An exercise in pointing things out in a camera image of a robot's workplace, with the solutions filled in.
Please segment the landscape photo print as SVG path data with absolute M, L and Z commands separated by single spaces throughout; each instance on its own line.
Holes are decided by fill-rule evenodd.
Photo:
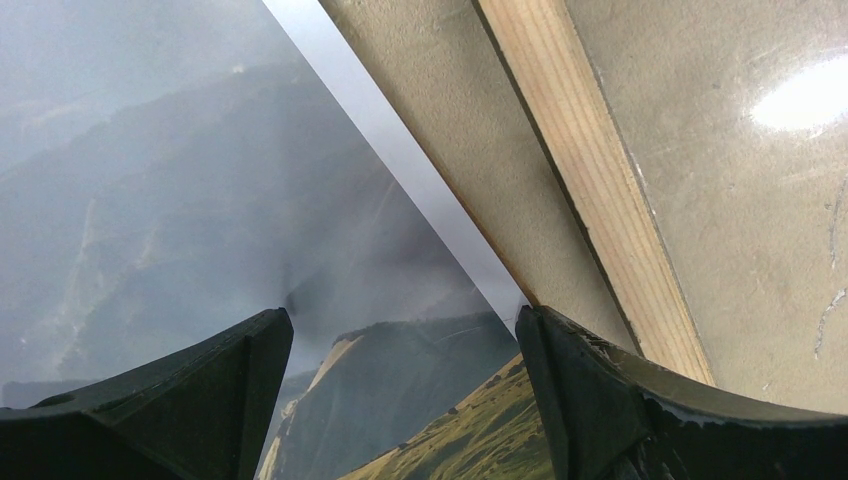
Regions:
M 1 412 L 282 308 L 250 479 L 548 479 L 513 321 L 393 173 L 404 126 L 270 1 L 1 5 Z M 325 62 L 339 75 L 318 73 Z

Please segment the wooden picture frame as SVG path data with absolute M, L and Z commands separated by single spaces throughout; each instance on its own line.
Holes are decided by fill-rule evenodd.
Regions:
M 716 381 L 636 169 L 563 1 L 475 4 L 648 360 Z

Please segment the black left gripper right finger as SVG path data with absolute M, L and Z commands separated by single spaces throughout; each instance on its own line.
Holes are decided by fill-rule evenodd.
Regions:
M 523 307 L 515 334 L 558 479 L 847 475 L 843 415 L 692 380 L 549 307 Z

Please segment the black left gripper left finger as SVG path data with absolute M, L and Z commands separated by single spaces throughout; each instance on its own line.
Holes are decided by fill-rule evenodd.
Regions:
M 5 479 L 250 479 L 294 331 L 262 311 L 114 377 L 1 412 Z

